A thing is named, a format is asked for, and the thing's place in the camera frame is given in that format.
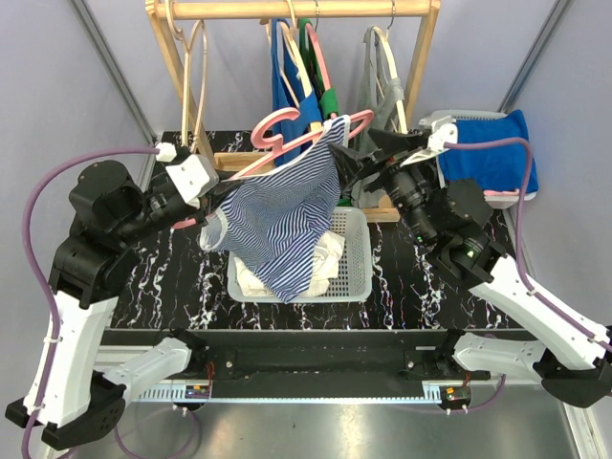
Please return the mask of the blue white striped tank top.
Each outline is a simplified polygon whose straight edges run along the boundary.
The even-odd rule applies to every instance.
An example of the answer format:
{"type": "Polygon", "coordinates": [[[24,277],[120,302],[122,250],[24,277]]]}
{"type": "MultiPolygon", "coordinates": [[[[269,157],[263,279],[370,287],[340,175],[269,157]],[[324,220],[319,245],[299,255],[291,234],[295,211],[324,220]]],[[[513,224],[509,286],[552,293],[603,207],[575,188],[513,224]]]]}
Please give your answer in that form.
{"type": "Polygon", "coordinates": [[[307,151],[273,171],[248,177],[208,217],[204,251],[231,251],[276,298],[293,301],[312,279],[315,246],[331,227],[340,197],[331,143],[345,146],[348,116],[323,124],[307,151]]]}

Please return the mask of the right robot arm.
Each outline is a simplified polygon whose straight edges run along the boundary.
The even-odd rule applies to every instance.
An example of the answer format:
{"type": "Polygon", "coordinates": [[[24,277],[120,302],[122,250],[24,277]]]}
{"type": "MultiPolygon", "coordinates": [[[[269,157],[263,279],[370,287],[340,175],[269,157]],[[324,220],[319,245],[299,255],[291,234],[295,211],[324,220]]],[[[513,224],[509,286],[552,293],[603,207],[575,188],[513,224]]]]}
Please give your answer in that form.
{"type": "Polygon", "coordinates": [[[483,189],[462,179],[435,189],[418,164],[448,150],[482,151],[508,145],[523,148],[520,137],[458,143],[454,124],[443,133],[398,134],[373,129],[377,146],[365,157],[334,144],[339,173],[350,188],[370,178],[368,190],[382,189],[399,212],[416,245],[427,247],[428,263],[449,285],[461,288],[512,317],[533,339],[518,341],[448,331],[425,365],[446,379],[461,373],[489,372],[540,383],[558,400],[586,408],[611,394],[611,330],[583,316],[532,280],[524,255],[509,255],[484,227],[492,216],[483,189]]]}

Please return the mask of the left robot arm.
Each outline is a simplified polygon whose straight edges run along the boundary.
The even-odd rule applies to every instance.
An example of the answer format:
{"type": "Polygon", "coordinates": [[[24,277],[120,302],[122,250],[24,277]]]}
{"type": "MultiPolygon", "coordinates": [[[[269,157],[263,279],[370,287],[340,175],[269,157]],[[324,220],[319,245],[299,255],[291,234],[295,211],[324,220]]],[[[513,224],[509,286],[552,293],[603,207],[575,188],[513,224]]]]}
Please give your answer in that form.
{"type": "Polygon", "coordinates": [[[165,171],[165,183],[143,191],[122,163],[97,162],[70,192],[76,215],[42,277],[52,310],[41,361],[28,395],[6,410],[25,431],[41,426],[43,442],[55,450],[106,436],[149,387],[210,370],[206,342],[183,329],[126,363],[95,367],[106,322],[139,260],[135,246],[176,224],[202,223],[208,206],[231,190],[228,174],[196,155],[165,171]]]}

